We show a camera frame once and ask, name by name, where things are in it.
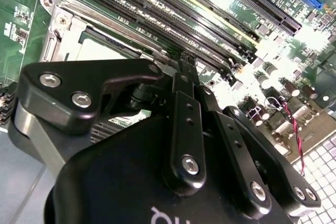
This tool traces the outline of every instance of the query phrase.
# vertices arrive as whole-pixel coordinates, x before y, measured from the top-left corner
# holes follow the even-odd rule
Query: silver screw
[[[53,6],[53,1],[52,0],[43,0],[43,4],[47,7]]]
[[[42,74],[40,76],[40,82],[42,85],[49,88],[55,88],[61,85],[61,79],[51,73]]]
[[[196,175],[199,171],[198,164],[192,157],[183,157],[182,159],[183,168],[191,175]]]
[[[251,183],[251,189],[253,191],[253,193],[255,194],[255,196],[257,196],[257,198],[261,201],[265,201],[266,200],[266,193],[263,190],[263,188],[255,181],[253,181]]]
[[[185,82],[188,82],[188,77],[183,74],[181,75],[181,79],[184,80]]]
[[[302,199],[302,200],[305,200],[305,199],[306,199],[305,195],[303,194],[303,191],[301,191],[301,189],[300,189],[299,187],[295,186],[295,187],[294,187],[294,190],[295,190],[296,195],[297,195],[300,199]]]
[[[69,18],[62,14],[56,15],[55,22],[60,28],[63,28],[63,29],[68,28],[70,25]]]
[[[75,105],[84,109],[89,107],[92,103],[91,98],[84,93],[76,93],[72,96],[71,99]]]
[[[153,64],[148,65],[148,67],[149,67],[149,69],[150,69],[151,71],[153,71],[154,73],[158,73],[158,72],[159,72],[159,71],[158,71],[158,68],[157,68],[155,65],[153,65]]]
[[[232,109],[233,110],[233,113],[236,115],[236,116],[239,116],[240,115],[240,112],[237,110],[237,109]]]
[[[309,188],[306,188],[306,192],[312,200],[317,200],[316,195]]]

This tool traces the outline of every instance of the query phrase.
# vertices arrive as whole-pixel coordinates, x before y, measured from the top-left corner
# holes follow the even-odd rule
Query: black ram slot
[[[120,3],[114,0],[93,0],[98,4],[104,6],[107,9],[110,9],[112,12],[119,14],[122,17],[127,17],[130,22],[138,23],[144,30],[151,32],[152,34],[156,35],[157,37],[165,38],[172,44],[178,45],[179,47],[183,48],[184,50],[189,51],[191,54],[198,57],[202,63],[204,63],[209,68],[215,71],[221,71],[223,69],[229,69],[229,66],[224,62],[220,63],[207,55],[195,50],[194,48],[190,47],[188,44],[183,43],[180,39],[176,38],[175,36],[166,33],[165,31],[158,29],[158,26],[144,20],[142,17],[132,13],[127,8],[122,6]]]
[[[300,23],[274,5],[270,0],[242,1],[270,21],[273,25],[291,36],[295,35],[302,28]]]
[[[242,51],[243,53],[245,50],[248,50],[246,45],[244,45],[241,41],[233,37],[231,34],[227,33],[224,29],[220,28],[216,24],[207,20],[193,9],[182,4],[180,1],[178,0],[165,0],[165,1],[160,0],[160,1],[164,3],[165,6],[168,6],[170,9],[173,9],[176,13],[178,13],[185,19],[190,17],[199,26],[206,29],[209,34],[211,34],[213,37],[217,37],[217,39],[219,40],[223,40],[222,43],[226,44],[232,49],[238,52]]]
[[[197,50],[207,54],[208,57],[217,60],[218,63],[221,63],[222,61],[228,62],[228,59],[234,57],[233,55],[229,55],[223,48],[219,48],[211,40],[205,38],[202,34],[196,33],[193,29],[190,29],[183,22],[180,22],[180,20],[173,19],[156,5],[151,3],[144,3],[144,0],[127,0],[127,2],[140,9],[143,15],[149,15],[150,17],[155,18],[165,27],[170,27],[171,30],[168,31],[168,33],[170,32],[173,35],[181,34],[182,36],[180,36],[179,39],[185,39],[186,43],[194,45]]]
[[[139,3],[146,1],[146,0],[135,0]],[[185,15],[183,12],[180,12],[178,9],[176,9],[175,7],[171,6],[170,4],[166,3],[165,1],[160,0],[160,2],[165,6],[170,8],[170,10],[173,10],[175,12],[175,14],[177,15],[169,15],[167,14],[167,12],[165,12],[161,7],[157,7],[155,4],[152,4],[150,2],[146,3],[146,10],[153,10],[154,12],[158,13],[160,16],[160,18],[163,18],[165,21],[168,22],[168,24],[170,26],[172,26],[171,24],[176,24],[178,28],[181,28],[185,34],[188,35],[192,35],[196,40],[198,40],[198,43],[203,43],[205,42],[205,45],[211,47],[215,52],[217,52],[219,55],[218,56],[224,56],[226,58],[235,58],[234,55],[232,55],[229,52],[226,52],[224,48],[220,47],[217,42],[212,41],[210,38],[207,38],[206,36],[204,36],[202,33],[200,33],[199,31],[195,30],[192,26],[188,26],[187,24],[185,24],[183,22],[182,19],[185,20],[191,20],[189,16]],[[196,22],[197,25],[199,27],[202,27],[206,32],[208,32],[209,35],[212,36],[213,40],[218,40],[221,43],[226,44],[227,46],[230,46],[232,49],[240,51],[240,47],[237,46],[235,47],[233,44],[229,43],[228,41],[222,39],[220,36],[217,36],[215,33],[213,33],[212,31],[210,31],[209,29],[207,29],[205,26],[203,26],[202,24],[200,24],[197,21],[193,21]]]
[[[260,41],[260,37],[252,29],[250,29],[244,23],[235,19],[235,17],[233,17],[229,13],[225,12],[224,10],[216,6],[210,0],[197,0],[197,1],[200,2],[203,6],[209,8],[216,15],[220,16],[221,18],[223,18],[225,21],[227,21],[228,23],[230,23],[237,29],[245,32],[245,34],[249,36],[250,38],[254,39],[255,41]]]

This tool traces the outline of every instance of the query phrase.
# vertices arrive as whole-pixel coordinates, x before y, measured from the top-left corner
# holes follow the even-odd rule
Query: electrolytic capacitor
[[[280,78],[280,71],[275,66],[270,65],[267,67],[266,72],[271,76],[272,78]]]
[[[295,85],[290,81],[285,82],[283,86],[291,94],[292,97],[297,97],[300,94],[300,90],[295,87]]]
[[[261,119],[268,120],[270,115],[267,112],[267,110],[265,110],[265,108],[263,106],[258,106],[258,107],[260,108],[260,110],[257,113],[261,116]]]
[[[258,114],[255,114],[253,117],[252,117],[252,121],[254,122],[254,124],[256,126],[261,126],[263,124],[263,119],[261,118],[260,115]]]
[[[258,82],[263,89],[269,89],[272,86],[270,79],[264,74],[258,77]]]
[[[312,89],[309,85],[304,85],[302,87],[302,91],[303,93],[309,97],[309,99],[316,99],[317,97],[319,97],[319,95],[314,91],[314,89]]]

